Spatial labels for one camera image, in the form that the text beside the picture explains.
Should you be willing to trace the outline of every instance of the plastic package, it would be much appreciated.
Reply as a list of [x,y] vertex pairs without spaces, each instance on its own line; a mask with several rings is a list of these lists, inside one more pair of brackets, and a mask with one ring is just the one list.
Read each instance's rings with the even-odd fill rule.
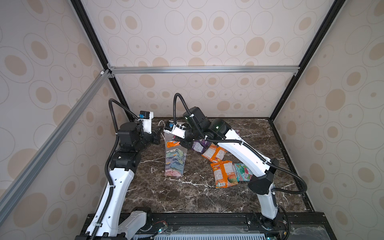
[[234,163],[235,174],[238,182],[249,182],[253,175],[252,171],[244,163]]
[[202,156],[208,159],[209,161],[215,163],[221,162],[226,153],[227,150],[222,147],[218,147],[212,143],[211,146],[209,146],[209,148],[205,151],[205,153],[202,154]]
[[182,177],[184,171],[187,149],[182,147],[178,142],[173,140],[174,135],[164,133],[165,150],[166,150],[166,165],[165,176]]
[[209,148],[211,142],[206,141],[204,139],[200,139],[193,142],[192,149],[198,153],[205,153],[205,151]]
[[237,185],[237,178],[231,161],[211,163],[215,176],[216,188],[227,188]]

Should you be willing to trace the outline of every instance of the teal snack package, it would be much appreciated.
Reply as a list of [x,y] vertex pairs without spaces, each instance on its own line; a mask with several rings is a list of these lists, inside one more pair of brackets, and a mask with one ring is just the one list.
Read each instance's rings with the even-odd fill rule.
[[234,163],[235,174],[238,182],[249,182],[253,173],[244,163]]

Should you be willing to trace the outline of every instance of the brown marble surface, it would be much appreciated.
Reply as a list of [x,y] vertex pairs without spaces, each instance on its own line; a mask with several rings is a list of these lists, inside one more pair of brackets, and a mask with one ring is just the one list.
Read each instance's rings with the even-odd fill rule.
[[[160,119],[153,119],[153,124]],[[280,167],[288,169],[277,141],[264,119],[225,119],[233,129],[240,130],[240,136],[265,156],[277,158]],[[229,152],[224,161],[240,162]],[[134,207],[150,207],[154,213],[164,212],[260,212],[255,193],[247,182],[217,189],[210,161],[199,153],[188,150],[181,178],[164,176],[165,145],[151,145],[142,152],[142,160],[129,186],[122,212],[131,212]],[[276,171],[277,187],[297,190],[293,178]],[[288,212],[305,212],[305,205],[299,195],[276,192],[276,199]]]

